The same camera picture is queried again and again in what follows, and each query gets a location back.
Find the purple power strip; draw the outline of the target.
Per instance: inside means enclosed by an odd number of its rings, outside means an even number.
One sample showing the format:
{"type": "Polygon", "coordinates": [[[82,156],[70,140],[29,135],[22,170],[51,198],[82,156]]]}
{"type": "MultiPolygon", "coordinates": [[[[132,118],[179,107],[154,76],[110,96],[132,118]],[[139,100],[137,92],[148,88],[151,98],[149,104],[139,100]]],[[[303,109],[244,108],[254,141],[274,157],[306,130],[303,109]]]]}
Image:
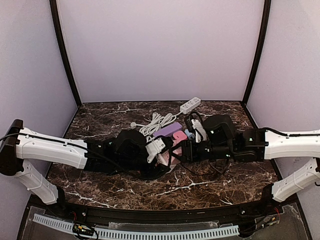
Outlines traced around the purple power strip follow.
{"type": "Polygon", "coordinates": [[[152,134],[153,137],[164,136],[164,137],[171,137],[175,132],[178,132],[182,129],[182,125],[178,122],[174,122],[169,124],[152,134]]]}

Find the light blue charger plug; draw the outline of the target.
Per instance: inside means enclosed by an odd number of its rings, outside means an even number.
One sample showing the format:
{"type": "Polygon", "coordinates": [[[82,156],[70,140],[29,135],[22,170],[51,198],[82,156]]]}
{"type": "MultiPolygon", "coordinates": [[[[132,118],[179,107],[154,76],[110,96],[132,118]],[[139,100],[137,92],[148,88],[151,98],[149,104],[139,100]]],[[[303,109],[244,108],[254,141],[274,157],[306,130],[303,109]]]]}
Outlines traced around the light blue charger plug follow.
{"type": "Polygon", "coordinates": [[[195,138],[196,138],[196,137],[195,137],[195,134],[192,133],[192,132],[190,132],[188,129],[186,129],[186,130],[184,131],[184,133],[186,134],[186,136],[188,137],[188,139],[195,139],[195,138]]]}

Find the pink charger plug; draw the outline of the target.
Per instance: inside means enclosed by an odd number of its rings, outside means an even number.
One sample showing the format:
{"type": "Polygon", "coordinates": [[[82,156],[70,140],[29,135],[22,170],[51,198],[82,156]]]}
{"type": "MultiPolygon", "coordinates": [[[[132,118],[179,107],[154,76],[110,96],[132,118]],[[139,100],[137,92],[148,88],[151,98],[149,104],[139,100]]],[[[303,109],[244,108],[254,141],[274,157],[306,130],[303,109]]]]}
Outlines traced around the pink charger plug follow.
{"type": "Polygon", "coordinates": [[[179,130],[179,131],[173,133],[172,136],[176,141],[184,141],[184,140],[188,139],[188,136],[182,130],[179,130]]]}

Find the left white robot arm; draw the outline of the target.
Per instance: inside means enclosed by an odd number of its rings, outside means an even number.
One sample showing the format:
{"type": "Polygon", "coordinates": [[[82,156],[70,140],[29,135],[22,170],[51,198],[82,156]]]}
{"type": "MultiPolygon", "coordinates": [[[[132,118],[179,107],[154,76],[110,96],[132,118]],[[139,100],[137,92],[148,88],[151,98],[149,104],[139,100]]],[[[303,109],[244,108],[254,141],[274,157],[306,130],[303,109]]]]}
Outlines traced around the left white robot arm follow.
{"type": "Polygon", "coordinates": [[[61,187],[50,183],[30,163],[31,159],[63,164],[108,176],[126,173],[140,180],[156,180],[170,171],[171,163],[157,163],[157,155],[170,152],[173,140],[157,136],[148,142],[137,130],[122,130],[104,141],[72,140],[44,135],[16,119],[0,139],[0,173],[18,179],[46,205],[66,202],[61,187]]]}

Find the white power strip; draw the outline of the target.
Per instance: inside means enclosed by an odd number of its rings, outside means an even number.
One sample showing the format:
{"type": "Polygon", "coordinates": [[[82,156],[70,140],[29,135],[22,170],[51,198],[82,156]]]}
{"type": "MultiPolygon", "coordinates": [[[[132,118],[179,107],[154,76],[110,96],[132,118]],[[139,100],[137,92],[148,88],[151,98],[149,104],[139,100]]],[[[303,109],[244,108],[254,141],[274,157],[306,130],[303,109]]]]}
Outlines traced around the white power strip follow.
{"type": "Polygon", "coordinates": [[[197,108],[199,105],[201,104],[201,99],[198,97],[193,97],[192,99],[190,99],[189,101],[185,102],[184,104],[182,104],[179,108],[179,111],[182,114],[187,114],[189,112],[191,112],[192,110],[194,110],[195,108],[197,108]]]}

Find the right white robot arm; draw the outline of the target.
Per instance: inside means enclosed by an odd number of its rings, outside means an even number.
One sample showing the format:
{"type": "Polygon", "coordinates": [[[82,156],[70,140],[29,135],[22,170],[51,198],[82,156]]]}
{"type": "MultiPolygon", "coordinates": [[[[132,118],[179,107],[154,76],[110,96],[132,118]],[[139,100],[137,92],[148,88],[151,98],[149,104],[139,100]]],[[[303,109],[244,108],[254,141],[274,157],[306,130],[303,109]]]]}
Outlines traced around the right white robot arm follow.
{"type": "Polygon", "coordinates": [[[209,131],[201,142],[180,142],[182,163],[233,159],[235,162],[262,162],[279,158],[309,157],[300,169],[264,187],[262,198],[281,203],[320,179],[320,132],[280,132],[271,128],[249,129],[228,138],[209,131]]]}

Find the pink white cube adapter cluster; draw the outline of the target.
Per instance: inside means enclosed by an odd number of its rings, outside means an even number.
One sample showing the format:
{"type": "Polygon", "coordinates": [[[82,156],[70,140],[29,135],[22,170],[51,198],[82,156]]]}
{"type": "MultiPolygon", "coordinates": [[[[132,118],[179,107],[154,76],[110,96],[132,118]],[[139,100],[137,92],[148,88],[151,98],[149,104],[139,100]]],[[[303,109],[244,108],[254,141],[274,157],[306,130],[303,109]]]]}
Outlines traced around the pink white cube adapter cluster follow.
{"type": "Polygon", "coordinates": [[[167,174],[172,172],[172,170],[181,163],[179,158],[182,156],[182,146],[174,141],[173,147],[175,148],[174,150],[169,150],[168,147],[164,147],[160,153],[156,155],[157,164],[164,165],[165,169],[168,166],[169,159],[171,159],[170,167],[166,172],[167,174]]]}

